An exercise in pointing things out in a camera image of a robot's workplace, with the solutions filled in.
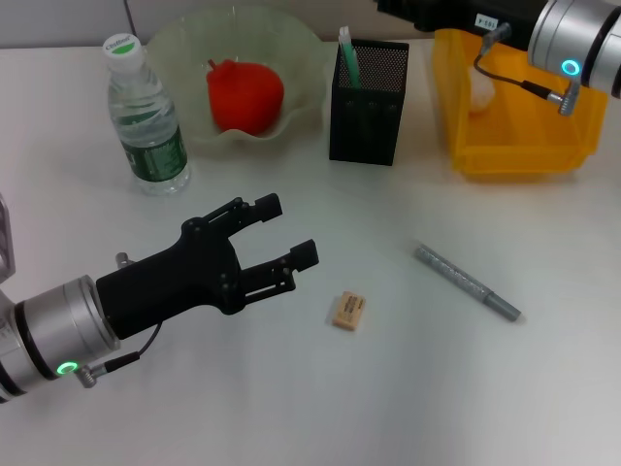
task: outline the blue indicator light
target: blue indicator light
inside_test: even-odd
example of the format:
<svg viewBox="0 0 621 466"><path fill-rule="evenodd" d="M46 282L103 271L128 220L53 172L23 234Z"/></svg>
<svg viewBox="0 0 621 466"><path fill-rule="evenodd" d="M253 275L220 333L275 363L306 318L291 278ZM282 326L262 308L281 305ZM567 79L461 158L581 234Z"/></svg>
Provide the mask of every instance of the blue indicator light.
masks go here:
<svg viewBox="0 0 621 466"><path fill-rule="evenodd" d="M580 65L575 60L565 60L561 68L566 75L576 76L580 74Z"/></svg>

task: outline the eraser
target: eraser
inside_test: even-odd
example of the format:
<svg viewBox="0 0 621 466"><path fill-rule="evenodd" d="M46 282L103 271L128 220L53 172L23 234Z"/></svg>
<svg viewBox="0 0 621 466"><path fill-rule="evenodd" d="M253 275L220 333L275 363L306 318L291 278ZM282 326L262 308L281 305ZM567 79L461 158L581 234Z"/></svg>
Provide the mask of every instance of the eraser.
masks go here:
<svg viewBox="0 0 621 466"><path fill-rule="evenodd" d="M332 324L345 330L354 331L365 308L367 300L362 296L346 291L343 293L337 313L332 319Z"/></svg>

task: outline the white table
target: white table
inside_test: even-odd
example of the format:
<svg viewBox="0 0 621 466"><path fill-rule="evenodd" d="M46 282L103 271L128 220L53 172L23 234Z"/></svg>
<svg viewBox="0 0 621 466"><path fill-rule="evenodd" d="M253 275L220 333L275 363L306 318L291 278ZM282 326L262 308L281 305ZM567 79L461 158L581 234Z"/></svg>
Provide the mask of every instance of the white table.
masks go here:
<svg viewBox="0 0 621 466"><path fill-rule="evenodd" d="M234 240L243 266L316 240L298 289L226 317L166 321L140 363L2 406L7 465L534 466L621 458L621 103L599 152L548 183L451 172L412 43L395 166L328 160L328 132L192 160L180 196L131 185L98 49L0 51L0 191L14 301L171 245L181 223L270 192L284 216ZM528 317L510 324L415 262L419 238ZM356 333L326 323L344 290ZM124 342L140 347L148 333Z"/></svg>

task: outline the yellow plastic bin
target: yellow plastic bin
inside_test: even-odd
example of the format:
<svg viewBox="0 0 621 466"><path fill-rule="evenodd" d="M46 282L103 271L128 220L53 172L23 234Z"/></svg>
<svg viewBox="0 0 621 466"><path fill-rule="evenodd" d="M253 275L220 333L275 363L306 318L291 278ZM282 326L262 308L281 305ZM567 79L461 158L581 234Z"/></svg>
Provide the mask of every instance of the yellow plastic bin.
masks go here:
<svg viewBox="0 0 621 466"><path fill-rule="evenodd" d="M578 168L595 152L605 116L605 94L582 88L572 116L509 83L494 81L496 97L470 114L470 78L481 38L436 32L434 74L453 167L467 175L547 174ZM495 46L481 65L491 73L563 92L567 80L533 68L526 52Z"/></svg>

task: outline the plastic bottle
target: plastic bottle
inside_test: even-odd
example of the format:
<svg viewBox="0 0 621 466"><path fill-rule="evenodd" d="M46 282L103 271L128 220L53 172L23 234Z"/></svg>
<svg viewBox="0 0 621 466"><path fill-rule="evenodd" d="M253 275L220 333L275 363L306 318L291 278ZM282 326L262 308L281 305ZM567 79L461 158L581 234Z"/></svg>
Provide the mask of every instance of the plastic bottle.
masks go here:
<svg viewBox="0 0 621 466"><path fill-rule="evenodd" d="M153 195L180 191L190 171L173 101L146 66L137 37L116 34L103 49L110 117L138 185Z"/></svg>

